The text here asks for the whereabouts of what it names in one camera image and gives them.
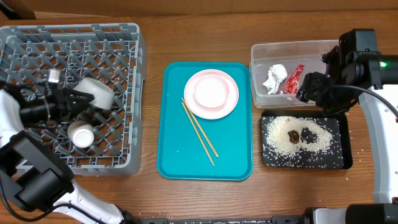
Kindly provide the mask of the brown food scrap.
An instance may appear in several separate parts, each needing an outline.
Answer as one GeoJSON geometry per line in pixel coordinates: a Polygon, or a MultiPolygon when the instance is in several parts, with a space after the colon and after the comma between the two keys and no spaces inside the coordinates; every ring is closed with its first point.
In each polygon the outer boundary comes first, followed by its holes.
{"type": "Polygon", "coordinates": [[[291,130],[287,133],[289,135],[289,141],[292,144],[298,144],[300,141],[300,135],[296,130],[291,130]]]}

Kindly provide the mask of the wooden chopstick upper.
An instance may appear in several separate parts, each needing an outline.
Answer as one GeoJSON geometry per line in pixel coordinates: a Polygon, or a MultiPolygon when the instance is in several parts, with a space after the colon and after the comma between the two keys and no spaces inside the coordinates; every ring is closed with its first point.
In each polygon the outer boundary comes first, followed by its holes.
{"type": "Polygon", "coordinates": [[[188,106],[187,106],[187,104],[186,104],[184,98],[181,97],[181,99],[182,99],[182,101],[183,101],[182,104],[183,104],[184,107],[187,109],[187,111],[188,111],[188,113],[189,113],[189,115],[190,115],[190,118],[191,118],[192,120],[194,120],[194,122],[196,123],[196,126],[197,126],[197,127],[199,128],[199,130],[201,131],[201,134],[202,134],[203,137],[206,139],[207,143],[209,144],[209,146],[210,146],[211,150],[213,151],[213,153],[215,154],[215,156],[216,156],[216,157],[219,157],[219,155],[218,155],[216,149],[214,148],[214,146],[212,145],[210,139],[209,139],[208,136],[206,135],[206,132],[203,130],[202,126],[201,126],[200,123],[198,122],[196,116],[195,116],[195,115],[191,112],[191,110],[188,108],[188,106]]]}

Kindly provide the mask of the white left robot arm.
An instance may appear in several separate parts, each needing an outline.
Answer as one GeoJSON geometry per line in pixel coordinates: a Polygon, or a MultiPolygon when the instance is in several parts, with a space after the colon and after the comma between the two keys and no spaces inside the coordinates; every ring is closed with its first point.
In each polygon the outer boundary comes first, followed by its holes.
{"type": "Polygon", "coordinates": [[[81,223],[137,223],[129,212],[78,185],[71,168],[25,130],[44,121],[69,121],[97,96],[60,89],[56,83],[43,82],[42,86],[43,98],[26,101],[21,91],[29,85],[1,82],[1,200],[5,208],[24,222],[55,212],[81,223]]]}

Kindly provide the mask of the clear plastic waste bin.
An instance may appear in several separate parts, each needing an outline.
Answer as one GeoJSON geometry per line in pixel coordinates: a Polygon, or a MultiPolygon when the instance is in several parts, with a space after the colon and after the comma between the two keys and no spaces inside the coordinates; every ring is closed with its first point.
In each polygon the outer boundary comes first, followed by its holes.
{"type": "Polygon", "coordinates": [[[312,72],[325,73],[326,64],[322,62],[322,55],[338,45],[337,40],[306,40],[295,42],[276,42],[255,44],[251,49],[251,90],[254,104],[257,108],[286,108],[298,106],[313,106],[309,101],[302,103],[294,94],[268,94],[263,83],[268,79],[268,71],[273,65],[281,64],[290,75],[298,65],[302,64],[304,76],[312,72]]]}

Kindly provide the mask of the wooden chopstick lower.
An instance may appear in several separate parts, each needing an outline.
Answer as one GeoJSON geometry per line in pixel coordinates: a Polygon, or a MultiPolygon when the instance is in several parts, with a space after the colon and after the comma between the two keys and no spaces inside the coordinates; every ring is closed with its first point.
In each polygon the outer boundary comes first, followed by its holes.
{"type": "Polygon", "coordinates": [[[183,108],[184,108],[184,110],[185,110],[185,112],[186,112],[186,115],[187,115],[188,119],[189,119],[190,122],[191,122],[191,125],[192,125],[192,127],[193,127],[193,129],[194,129],[194,131],[195,131],[195,133],[196,133],[196,135],[197,135],[197,137],[198,137],[198,139],[199,139],[199,141],[200,141],[200,143],[201,143],[201,145],[202,145],[204,151],[206,152],[206,155],[208,156],[208,158],[209,158],[209,160],[210,160],[210,162],[211,162],[211,165],[212,165],[212,166],[215,166],[215,164],[214,164],[214,162],[213,162],[213,159],[212,159],[212,157],[210,156],[210,153],[209,153],[209,151],[208,151],[208,149],[207,149],[205,143],[203,142],[203,139],[202,139],[202,137],[201,137],[201,134],[199,133],[199,130],[198,130],[199,125],[197,125],[197,122],[195,121],[194,115],[193,115],[192,112],[188,109],[188,107],[186,106],[186,104],[185,104],[184,101],[182,102],[182,106],[183,106],[183,108]]]}

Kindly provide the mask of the red snack wrapper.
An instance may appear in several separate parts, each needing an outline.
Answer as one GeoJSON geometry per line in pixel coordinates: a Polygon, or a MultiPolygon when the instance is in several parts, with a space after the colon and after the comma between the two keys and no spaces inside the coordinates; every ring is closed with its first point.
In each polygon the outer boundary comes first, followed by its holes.
{"type": "Polygon", "coordinates": [[[280,94],[296,94],[299,90],[300,76],[304,71],[305,66],[299,64],[296,69],[290,74],[284,85],[282,86],[280,94]]]}

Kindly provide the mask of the small pink plate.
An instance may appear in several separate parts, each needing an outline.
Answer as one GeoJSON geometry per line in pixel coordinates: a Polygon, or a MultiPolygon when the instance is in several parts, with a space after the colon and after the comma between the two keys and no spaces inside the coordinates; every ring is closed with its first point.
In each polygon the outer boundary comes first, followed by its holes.
{"type": "Polygon", "coordinates": [[[225,104],[229,95],[229,86],[218,75],[204,75],[194,86],[195,100],[206,108],[218,108],[225,104]]]}

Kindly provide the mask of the white tissue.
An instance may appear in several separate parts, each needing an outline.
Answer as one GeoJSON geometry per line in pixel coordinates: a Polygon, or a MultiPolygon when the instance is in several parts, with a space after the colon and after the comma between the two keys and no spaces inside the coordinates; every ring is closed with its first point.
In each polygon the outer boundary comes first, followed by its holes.
{"type": "Polygon", "coordinates": [[[267,88],[267,94],[273,95],[279,91],[280,84],[287,78],[287,71],[282,64],[275,64],[269,67],[268,78],[262,84],[267,88]]]}

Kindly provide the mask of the small white cup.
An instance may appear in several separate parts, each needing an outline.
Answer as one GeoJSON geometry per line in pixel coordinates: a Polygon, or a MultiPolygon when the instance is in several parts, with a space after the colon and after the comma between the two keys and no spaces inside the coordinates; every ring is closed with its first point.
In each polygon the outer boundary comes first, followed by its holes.
{"type": "Polygon", "coordinates": [[[95,138],[92,125],[86,121],[75,121],[70,124],[67,134],[71,142],[79,148],[91,146],[95,138]]]}

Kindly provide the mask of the grey bowl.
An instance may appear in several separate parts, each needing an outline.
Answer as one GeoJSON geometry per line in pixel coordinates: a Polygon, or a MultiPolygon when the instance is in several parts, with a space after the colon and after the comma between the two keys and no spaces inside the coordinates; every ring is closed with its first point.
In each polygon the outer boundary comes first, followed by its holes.
{"type": "Polygon", "coordinates": [[[83,78],[74,88],[76,91],[94,96],[91,104],[103,110],[110,110],[113,105],[114,91],[94,78],[83,78]]]}

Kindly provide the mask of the teal plastic tray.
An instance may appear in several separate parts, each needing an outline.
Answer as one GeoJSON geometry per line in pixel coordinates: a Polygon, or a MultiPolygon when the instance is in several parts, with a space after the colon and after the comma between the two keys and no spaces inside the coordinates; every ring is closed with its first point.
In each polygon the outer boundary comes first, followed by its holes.
{"type": "Polygon", "coordinates": [[[164,72],[160,109],[157,168],[168,179],[247,179],[253,169],[251,84],[248,68],[237,62],[174,62],[164,72]],[[216,149],[216,157],[201,134],[212,166],[182,106],[186,82],[196,72],[226,72],[239,88],[235,109],[224,118],[198,118],[216,149]]]}

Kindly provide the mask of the large pink plate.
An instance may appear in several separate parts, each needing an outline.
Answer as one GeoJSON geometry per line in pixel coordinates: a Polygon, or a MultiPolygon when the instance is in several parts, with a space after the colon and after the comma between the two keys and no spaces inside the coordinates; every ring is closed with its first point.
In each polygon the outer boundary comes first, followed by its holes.
{"type": "Polygon", "coordinates": [[[206,69],[196,72],[186,82],[183,98],[191,112],[203,119],[220,119],[229,115],[239,101],[239,88],[235,80],[224,71],[217,69],[206,69]],[[229,95],[224,105],[218,108],[206,108],[200,105],[194,98],[194,86],[199,78],[204,75],[218,75],[224,78],[229,86],[229,95]]]}

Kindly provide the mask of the wooden chopstick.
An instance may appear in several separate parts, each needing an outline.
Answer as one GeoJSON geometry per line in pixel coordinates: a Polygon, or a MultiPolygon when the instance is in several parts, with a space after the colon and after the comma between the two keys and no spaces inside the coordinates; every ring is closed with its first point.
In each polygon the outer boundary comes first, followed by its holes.
{"type": "Polygon", "coordinates": [[[212,166],[215,166],[215,164],[214,164],[214,162],[213,162],[213,159],[212,159],[212,157],[210,156],[210,153],[209,153],[209,151],[208,151],[208,149],[207,149],[205,143],[203,142],[203,139],[202,139],[202,137],[201,137],[201,134],[199,133],[199,130],[198,130],[199,125],[197,125],[197,122],[195,121],[194,115],[193,115],[192,112],[188,109],[188,107],[186,106],[186,104],[185,104],[184,101],[182,102],[182,106],[183,106],[183,108],[184,108],[184,110],[185,110],[185,112],[186,112],[186,115],[187,115],[188,119],[189,119],[190,122],[191,122],[191,125],[192,125],[192,127],[193,127],[193,129],[194,129],[194,131],[195,131],[195,133],[196,133],[196,135],[197,135],[197,137],[198,137],[198,139],[199,139],[199,141],[200,141],[200,143],[201,143],[201,145],[202,145],[204,151],[206,152],[206,155],[208,156],[208,158],[209,158],[209,160],[210,160],[210,162],[211,162],[211,165],[212,165],[212,166]]]}
{"type": "Polygon", "coordinates": [[[201,126],[200,123],[198,122],[196,116],[195,116],[195,115],[191,112],[191,110],[188,108],[188,106],[187,106],[187,104],[186,104],[184,98],[181,97],[181,99],[182,99],[182,101],[183,101],[182,104],[183,104],[184,107],[187,109],[187,111],[188,111],[188,113],[189,113],[189,115],[190,115],[190,118],[191,118],[192,120],[194,120],[194,122],[196,123],[196,126],[197,126],[197,127],[199,128],[199,130],[201,131],[201,134],[202,134],[203,137],[206,139],[207,143],[209,144],[209,146],[210,146],[211,150],[213,151],[213,153],[215,154],[215,156],[216,156],[216,157],[219,157],[219,155],[218,155],[216,149],[214,148],[214,146],[212,145],[210,139],[209,139],[208,136],[206,135],[206,132],[203,130],[202,126],[201,126]]]}

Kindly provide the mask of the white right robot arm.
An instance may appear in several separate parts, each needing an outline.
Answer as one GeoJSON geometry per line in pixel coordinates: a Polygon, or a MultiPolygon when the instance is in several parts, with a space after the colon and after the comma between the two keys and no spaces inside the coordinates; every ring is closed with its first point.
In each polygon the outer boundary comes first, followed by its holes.
{"type": "Polygon", "coordinates": [[[339,45],[322,57],[326,73],[305,76],[297,98],[324,112],[348,111],[358,101],[366,118],[374,162],[373,203],[309,208],[309,223],[397,223],[397,56],[374,44],[339,45]]]}

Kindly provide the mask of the grey dishwasher rack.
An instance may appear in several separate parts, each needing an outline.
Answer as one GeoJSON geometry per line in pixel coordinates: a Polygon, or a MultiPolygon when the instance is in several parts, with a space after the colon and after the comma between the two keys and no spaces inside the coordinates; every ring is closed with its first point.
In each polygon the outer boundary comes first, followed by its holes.
{"type": "Polygon", "coordinates": [[[134,175],[140,169],[146,62],[147,44],[135,23],[1,28],[1,79],[30,85],[26,100],[44,94],[39,83],[53,68],[60,71],[60,87],[89,77],[114,91],[110,110],[89,107],[78,115],[93,127],[90,147],[71,142],[67,122],[27,130],[76,175],[134,175]]]}

